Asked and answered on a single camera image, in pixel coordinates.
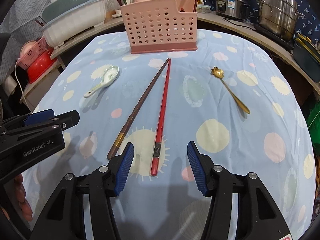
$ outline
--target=pot handle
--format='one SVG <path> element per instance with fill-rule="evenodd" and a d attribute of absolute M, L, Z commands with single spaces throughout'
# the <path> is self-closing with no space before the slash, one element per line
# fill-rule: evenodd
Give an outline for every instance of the pot handle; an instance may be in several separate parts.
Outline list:
<path fill-rule="evenodd" d="M 272 8 L 273 8 L 273 7 L 272 7 L 270 4 L 268 4 L 265 0 L 256 0 L 256 2 L 257 2 L 257 3 L 263 3 L 263 4 L 268 5 L 268 6 L 270 7 L 270 9 L 271 9 L 270 12 L 272 12 Z"/>
<path fill-rule="evenodd" d="M 295 15 L 296 16 L 298 16 L 298 17 L 300 17 L 300 18 L 302 18 L 302 19 L 305 19 L 306 18 L 306 16 L 303 14 L 303 13 L 300 13 L 300 12 L 295 12 Z"/>

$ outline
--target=perforated basket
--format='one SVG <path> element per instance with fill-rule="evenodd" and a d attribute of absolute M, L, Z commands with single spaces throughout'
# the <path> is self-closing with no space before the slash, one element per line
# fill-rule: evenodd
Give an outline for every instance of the perforated basket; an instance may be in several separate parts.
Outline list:
<path fill-rule="evenodd" d="M 121 6 L 131 53 L 197 50 L 194 2 L 149 0 Z"/>
<path fill-rule="evenodd" d="M 49 49 L 49 45 L 42 37 L 35 45 L 31 47 L 18 61 L 17 65 L 27 70 L 36 59 L 44 53 L 46 49 Z"/>

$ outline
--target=pink utensil holder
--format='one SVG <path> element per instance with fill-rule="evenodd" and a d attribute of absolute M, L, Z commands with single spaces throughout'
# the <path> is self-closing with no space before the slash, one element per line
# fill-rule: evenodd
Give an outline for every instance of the pink utensil holder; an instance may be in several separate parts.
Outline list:
<path fill-rule="evenodd" d="M 149 0 L 121 6 L 131 53 L 197 50 L 194 2 Z"/>

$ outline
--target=blue gripper pad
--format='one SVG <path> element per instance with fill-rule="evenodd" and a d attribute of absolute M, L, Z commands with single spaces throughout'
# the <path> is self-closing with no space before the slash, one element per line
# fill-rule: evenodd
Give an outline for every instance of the blue gripper pad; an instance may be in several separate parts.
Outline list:
<path fill-rule="evenodd" d="M 31 125 L 41 123 L 54 118 L 54 111 L 52 109 L 44 110 L 38 113 L 30 114 L 24 121 L 24 125 Z"/>
<path fill-rule="evenodd" d="M 129 174 L 129 170 L 133 161 L 134 155 L 134 147 L 133 144 L 130 143 L 129 147 L 124 149 L 125 152 L 122 153 L 124 155 L 118 172 L 116 174 L 116 182 L 115 182 L 115 189 L 114 192 L 118 196 L 121 191 L 124 189 L 124 185 L 127 181 L 127 177 Z"/>
<path fill-rule="evenodd" d="M 207 183 L 206 183 L 206 174 L 200 163 L 200 160 L 199 160 L 200 153 L 196 148 L 196 145 L 194 144 L 194 142 L 188 143 L 187 156 L 190 162 L 193 175 L 195 176 L 195 179 L 196 179 L 198 190 L 202 192 L 203 196 L 206 196 L 209 192 L 209 189 L 207 188 Z"/>

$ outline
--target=green container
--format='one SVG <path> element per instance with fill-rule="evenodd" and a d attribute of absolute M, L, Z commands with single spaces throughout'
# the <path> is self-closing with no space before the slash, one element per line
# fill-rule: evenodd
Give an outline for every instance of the green container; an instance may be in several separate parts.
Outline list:
<path fill-rule="evenodd" d="M 46 23 L 48 23 L 66 11 L 87 1 L 89 0 L 55 0 L 44 8 L 41 17 Z"/>

